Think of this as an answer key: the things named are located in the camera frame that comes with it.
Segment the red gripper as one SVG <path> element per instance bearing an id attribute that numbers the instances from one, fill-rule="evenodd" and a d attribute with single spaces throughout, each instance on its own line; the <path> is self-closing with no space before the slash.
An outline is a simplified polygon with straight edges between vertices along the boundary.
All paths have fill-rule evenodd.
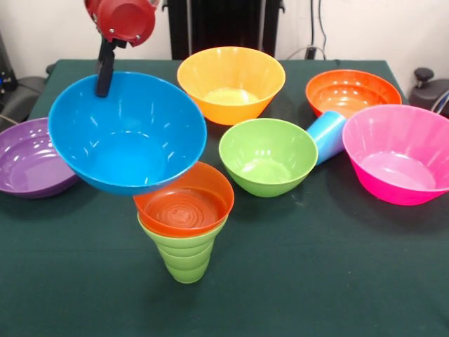
<path id="1" fill-rule="evenodd" d="M 114 71 L 114 40 L 131 46 L 146 42 L 154 31 L 156 2 L 149 0 L 86 0 L 84 6 L 103 36 L 95 72 L 95 94 L 105 98 Z"/>

